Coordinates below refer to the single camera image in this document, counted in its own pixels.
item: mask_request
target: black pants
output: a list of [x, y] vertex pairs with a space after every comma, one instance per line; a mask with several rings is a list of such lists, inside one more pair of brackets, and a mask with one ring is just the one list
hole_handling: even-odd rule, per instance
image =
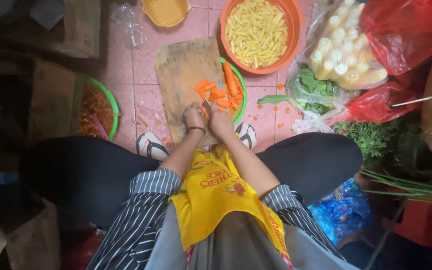
[[[256, 154], [306, 205], [329, 194], [360, 169], [359, 147], [339, 134], [304, 133]], [[23, 184], [56, 206], [109, 226], [129, 196], [129, 182], [159, 161], [109, 141], [75, 136], [43, 141], [22, 158]]]

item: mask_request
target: yellow apron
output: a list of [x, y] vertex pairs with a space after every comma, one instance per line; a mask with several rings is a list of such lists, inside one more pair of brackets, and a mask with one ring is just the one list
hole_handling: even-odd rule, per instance
[[197, 149], [179, 194], [171, 196], [176, 207], [183, 249], [207, 238], [232, 211], [253, 215], [271, 243], [289, 259], [283, 223], [264, 205], [256, 191], [240, 176], [225, 145], [212, 152]]

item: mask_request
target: person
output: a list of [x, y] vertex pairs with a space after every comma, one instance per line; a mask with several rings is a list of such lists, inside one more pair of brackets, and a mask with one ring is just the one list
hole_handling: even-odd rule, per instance
[[194, 102], [168, 156], [151, 132], [138, 139], [140, 155], [93, 137], [54, 138], [22, 158], [21, 180], [107, 227], [88, 270], [357, 269], [306, 207], [360, 169], [354, 141], [304, 133], [254, 154], [254, 128], [235, 132], [215, 105], [209, 128], [222, 143], [211, 151], [198, 148], [209, 130]]

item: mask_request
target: hand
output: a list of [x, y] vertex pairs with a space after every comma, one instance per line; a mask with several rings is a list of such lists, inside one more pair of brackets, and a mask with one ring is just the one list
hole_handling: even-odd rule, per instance
[[217, 100], [211, 104], [211, 117], [209, 126], [211, 131], [223, 142], [231, 136], [236, 136], [234, 132], [234, 121], [231, 114], [227, 111], [220, 111], [216, 104]]
[[193, 102], [184, 110], [184, 118], [186, 119], [186, 127], [199, 126], [205, 128], [205, 118], [201, 113], [203, 104]]

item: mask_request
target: yellow basket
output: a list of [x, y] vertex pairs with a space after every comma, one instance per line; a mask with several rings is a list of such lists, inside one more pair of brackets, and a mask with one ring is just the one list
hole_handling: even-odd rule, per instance
[[191, 9], [187, 0], [142, 0], [142, 11], [157, 26], [169, 28], [183, 21]]

